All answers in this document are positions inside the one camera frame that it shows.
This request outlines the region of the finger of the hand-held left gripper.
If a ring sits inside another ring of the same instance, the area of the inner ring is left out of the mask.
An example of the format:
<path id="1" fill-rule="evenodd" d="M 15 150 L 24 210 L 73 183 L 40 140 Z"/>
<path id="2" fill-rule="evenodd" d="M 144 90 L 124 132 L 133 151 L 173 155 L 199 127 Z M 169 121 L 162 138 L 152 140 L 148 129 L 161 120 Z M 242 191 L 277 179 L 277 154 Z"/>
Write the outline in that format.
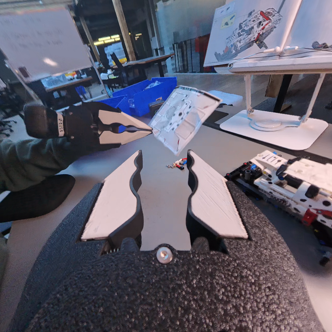
<path id="1" fill-rule="evenodd" d="M 99 136 L 100 144 L 120 144 L 125 145 L 135 140 L 141 139 L 152 134 L 152 131 L 123 131 L 121 133 L 115 133 L 112 131 L 103 131 Z"/>
<path id="2" fill-rule="evenodd" d="M 152 128 L 146 123 L 124 113 L 124 112 L 112 112 L 107 110 L 99 110 L 98 118 L 100 122 L 105 126 L 112 126 L 119 124 L 124 127 L 134 127 L 139 131 L 152 132 Z"/>

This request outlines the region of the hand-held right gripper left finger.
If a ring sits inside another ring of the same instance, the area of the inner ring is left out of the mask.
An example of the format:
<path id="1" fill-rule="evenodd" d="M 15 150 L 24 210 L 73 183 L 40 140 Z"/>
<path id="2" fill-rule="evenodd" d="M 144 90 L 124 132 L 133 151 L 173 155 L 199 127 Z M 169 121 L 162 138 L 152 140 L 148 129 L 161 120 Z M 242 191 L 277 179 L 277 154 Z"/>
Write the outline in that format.
<path id="1" fill-rule="evenodd" d="M 82 229 L 82 242 L 141 240 L 144 217 L 138 190 L 142 168 L 142 150 L 138 150 L 104 179 Z"/>

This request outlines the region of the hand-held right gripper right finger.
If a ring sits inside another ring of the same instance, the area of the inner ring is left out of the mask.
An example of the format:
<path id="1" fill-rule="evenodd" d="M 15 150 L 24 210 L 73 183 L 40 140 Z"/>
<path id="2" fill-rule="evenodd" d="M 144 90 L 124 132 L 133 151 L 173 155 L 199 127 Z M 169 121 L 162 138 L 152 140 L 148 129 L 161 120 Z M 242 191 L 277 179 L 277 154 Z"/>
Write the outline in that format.
<path id="1" fill-rule="evenodd" d="M 193 176 L 191 216 L 217 237 L 249 238 L 226 178 L 192 150 L 187 153 L 187 167 Z"/>

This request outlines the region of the pile of small lego pieces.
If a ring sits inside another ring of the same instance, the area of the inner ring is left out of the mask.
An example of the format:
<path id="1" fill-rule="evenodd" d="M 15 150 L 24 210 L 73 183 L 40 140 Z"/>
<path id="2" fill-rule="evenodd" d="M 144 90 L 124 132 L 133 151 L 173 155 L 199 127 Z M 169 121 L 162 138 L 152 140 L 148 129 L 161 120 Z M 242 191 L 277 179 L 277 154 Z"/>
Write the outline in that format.
<path id="1" fill-rule="evenodd" d="M 166 167 L 169 169 L 179 169 L 179 170 L 183 171 L 185 168 L 185 165 L 187 164 L 187 160 L 188 160 L 187 157 L 181 158 L 179 160 L 176 160 L 172 164 L 167 164 Z"/>

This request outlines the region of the lego sticker sheet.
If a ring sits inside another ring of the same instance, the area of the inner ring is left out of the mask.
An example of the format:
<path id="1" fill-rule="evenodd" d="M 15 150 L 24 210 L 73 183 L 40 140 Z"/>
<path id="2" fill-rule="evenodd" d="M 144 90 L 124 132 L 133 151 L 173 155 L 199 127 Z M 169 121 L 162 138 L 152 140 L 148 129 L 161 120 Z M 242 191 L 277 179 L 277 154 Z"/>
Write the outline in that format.
<path id="1" fill-rule="evenodd" d="M 154 137 L 178 156 L 221 104 L 208 92 L 177 86 L 149 123 Z"/>

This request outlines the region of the white lego truck model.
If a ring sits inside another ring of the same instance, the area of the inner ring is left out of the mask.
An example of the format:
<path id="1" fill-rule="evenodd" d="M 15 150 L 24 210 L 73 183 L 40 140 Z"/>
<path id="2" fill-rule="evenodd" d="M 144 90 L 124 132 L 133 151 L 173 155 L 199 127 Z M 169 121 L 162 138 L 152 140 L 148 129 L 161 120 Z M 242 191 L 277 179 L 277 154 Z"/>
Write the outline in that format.
<path id="1" fill-rule="evenodd" d="M 227 180 L 294 216 L 314 232 L 324 251 L 320 265 L 331 262 L 332 165 L 308 158 L 285 159 L 265 150 L 235 170 Z"/>

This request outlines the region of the person's left forearm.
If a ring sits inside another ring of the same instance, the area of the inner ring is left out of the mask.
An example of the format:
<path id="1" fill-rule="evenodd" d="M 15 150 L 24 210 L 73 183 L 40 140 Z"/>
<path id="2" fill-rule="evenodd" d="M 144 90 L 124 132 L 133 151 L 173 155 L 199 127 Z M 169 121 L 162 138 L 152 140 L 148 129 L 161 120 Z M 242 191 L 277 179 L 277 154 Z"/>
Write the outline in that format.
<path id="1" fill-rule="evenodd" d="M 0 192 L 17 192 L 42 182 L 80 158 L 66 139 L 26 139 L 0 143 Z"/>

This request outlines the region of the open lego instruction booklet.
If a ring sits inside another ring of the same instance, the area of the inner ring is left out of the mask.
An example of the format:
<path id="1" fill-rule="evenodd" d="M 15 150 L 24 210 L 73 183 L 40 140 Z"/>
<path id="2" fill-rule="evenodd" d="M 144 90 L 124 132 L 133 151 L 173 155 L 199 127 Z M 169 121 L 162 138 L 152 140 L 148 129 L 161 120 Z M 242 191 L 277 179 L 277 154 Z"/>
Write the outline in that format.
<path id="1" fill-rule="evenodd" d="M 204 66 L 331 69 L 331 1 L 233 1 L 214 14 Z"/>

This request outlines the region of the black power bank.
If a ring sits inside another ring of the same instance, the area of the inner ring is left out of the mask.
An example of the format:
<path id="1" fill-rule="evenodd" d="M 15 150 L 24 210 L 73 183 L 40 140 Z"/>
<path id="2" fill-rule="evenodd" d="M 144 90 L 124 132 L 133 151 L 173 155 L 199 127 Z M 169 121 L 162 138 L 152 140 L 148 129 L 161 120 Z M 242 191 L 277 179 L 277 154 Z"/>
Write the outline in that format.
<path id="1" fill-rule="evenodd" d="M 162 105 L 164 104 L 164 100 L 162 97 L 157 98 L 155 101 L 150 102 L 148 104 L 148 108 L 149 108 L 149 114 L 151 117 L 154 117 L 155 114 L 159 111 L 159 109 L 162 107 Z"/>

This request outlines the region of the wooden desk with black legs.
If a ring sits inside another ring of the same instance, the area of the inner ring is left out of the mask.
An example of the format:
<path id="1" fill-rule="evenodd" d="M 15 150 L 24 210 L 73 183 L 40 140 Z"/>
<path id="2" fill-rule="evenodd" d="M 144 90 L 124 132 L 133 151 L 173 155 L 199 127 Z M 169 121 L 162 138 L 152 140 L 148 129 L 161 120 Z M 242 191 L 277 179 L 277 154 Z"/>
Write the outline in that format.
<path id="1" fill-rule="evenodd" d="M 166 61 L 167 59 L 171 58 L 174 55 L 175 55 L 175 53 L 173 52 L 171 54 L 153 56 L 153 57 L 148 57 L 148 58 L 144 58 L 141 60 L 129 61 L 129 62 L 126 62 L 125 64 L 123 64 L 122 66 L 124 68 L 133 67 L 133 68 L 138 68 L 138 69 L 144 69 L 145 66 L 148 64 L 157 64 L 158 68 L 159 68 L 160 77 L 164 77 L 164 70 L 162 68 L 162 62 Z"/>

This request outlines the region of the whiteboard on stand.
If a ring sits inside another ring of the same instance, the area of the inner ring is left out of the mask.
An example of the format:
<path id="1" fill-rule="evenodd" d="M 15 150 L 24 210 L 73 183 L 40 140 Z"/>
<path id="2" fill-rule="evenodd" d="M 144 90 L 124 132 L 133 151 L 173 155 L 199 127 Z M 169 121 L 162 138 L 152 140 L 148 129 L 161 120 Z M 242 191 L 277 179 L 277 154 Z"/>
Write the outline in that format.
<path id="1" fill-rule="evenodd" d="M 39 97 L 27 83 L 89 67 L 105 89 L 67 5 L 2 13 L 0 29 L 6 65 L 33 100 Z"/>

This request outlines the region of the white book stand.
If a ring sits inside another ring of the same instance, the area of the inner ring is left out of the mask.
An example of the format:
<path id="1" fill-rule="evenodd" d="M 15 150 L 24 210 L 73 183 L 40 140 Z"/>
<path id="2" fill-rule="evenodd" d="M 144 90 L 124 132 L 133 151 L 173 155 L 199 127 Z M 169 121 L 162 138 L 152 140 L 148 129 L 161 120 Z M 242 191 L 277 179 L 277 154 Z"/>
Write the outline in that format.
<path id="1" fill-rule="evenodd" d="M 313 106 L 327 73 L 331 73 L 331 46 L 327 48 L 299 48 L 287 46 L 268 49 L 264 53 L 276 53 L 278 59 L 263 61 L 241 59 L 228 65 L 230 72 L 244 74 L 246 110 L 240 111 L 220 124 L 220 129 L 246 138 L 284 147 L 289 150 L 305 150 L 328 128 L 326 121 L 311 118 Z M 318 82 L 305 114 L 294 115 L 255 110 L 251 105 L 251 75 L 259 74 L 319 74 Z"/>

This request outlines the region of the white ribbed plastic container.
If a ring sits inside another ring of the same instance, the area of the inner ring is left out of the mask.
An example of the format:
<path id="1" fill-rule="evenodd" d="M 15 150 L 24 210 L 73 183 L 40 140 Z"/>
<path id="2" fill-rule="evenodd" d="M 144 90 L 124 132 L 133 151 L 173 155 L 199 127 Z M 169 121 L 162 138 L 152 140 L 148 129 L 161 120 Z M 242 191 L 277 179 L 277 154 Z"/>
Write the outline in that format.
<path id="1" fill-rule="evenodd" d="M 221 99 L 221 104 L 238 107 L 243 101 L 243 97 L 237 94 L 225 93 L 219 90 L 210 90 L 209 94 Z"/>

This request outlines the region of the frosted glass partition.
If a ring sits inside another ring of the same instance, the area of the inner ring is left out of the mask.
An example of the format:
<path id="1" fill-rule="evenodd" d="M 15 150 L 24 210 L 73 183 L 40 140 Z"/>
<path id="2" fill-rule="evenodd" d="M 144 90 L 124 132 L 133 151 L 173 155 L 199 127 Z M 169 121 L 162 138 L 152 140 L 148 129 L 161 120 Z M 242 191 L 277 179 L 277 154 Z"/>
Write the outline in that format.
<path id="1" fill-rule="evenodd" d="M 166 53 L 173 44 L 210 34 L 215 10 L 225 0 L 154 1 L 161 45 Z"/>

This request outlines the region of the person's green sweatshirt torso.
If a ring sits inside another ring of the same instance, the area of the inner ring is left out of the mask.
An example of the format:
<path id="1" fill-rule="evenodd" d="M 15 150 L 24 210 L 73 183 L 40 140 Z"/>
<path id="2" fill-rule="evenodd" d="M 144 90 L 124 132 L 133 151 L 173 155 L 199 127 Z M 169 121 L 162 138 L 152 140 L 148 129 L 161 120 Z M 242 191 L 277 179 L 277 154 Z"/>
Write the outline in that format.
<path id="1" fill-rule="evenodd" d="M 7 248 L 7 238 L 5 238 L 2 233 L 0 233 L 0 286 L 2 285 L 8 257 L 9 251 Z"/>

